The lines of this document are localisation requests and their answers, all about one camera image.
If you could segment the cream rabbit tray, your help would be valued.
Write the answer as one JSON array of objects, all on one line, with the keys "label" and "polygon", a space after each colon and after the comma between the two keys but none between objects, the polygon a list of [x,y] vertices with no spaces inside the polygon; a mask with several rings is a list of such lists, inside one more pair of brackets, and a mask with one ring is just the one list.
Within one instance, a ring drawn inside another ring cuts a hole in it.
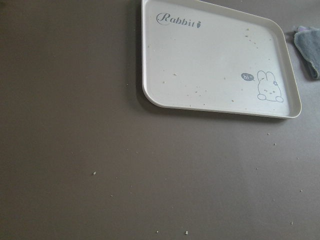
[{"label": "cream rabbit tray", "polygon": [[200,0],[141,2],[142,89],[163,108],[293,119],[302,104],[272,20]]}]

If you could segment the grey folded cloth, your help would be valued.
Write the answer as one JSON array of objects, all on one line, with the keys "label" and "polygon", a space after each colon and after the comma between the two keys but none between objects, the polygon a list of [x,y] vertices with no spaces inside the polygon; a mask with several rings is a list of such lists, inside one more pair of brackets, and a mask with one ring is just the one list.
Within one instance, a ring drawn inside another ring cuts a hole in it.
[{"label": "grey folded cloth", "polygon": [[293,43],[299,51],[303,65],[315,80],[320,79],[320,29],[300,25],[293,35]]}]

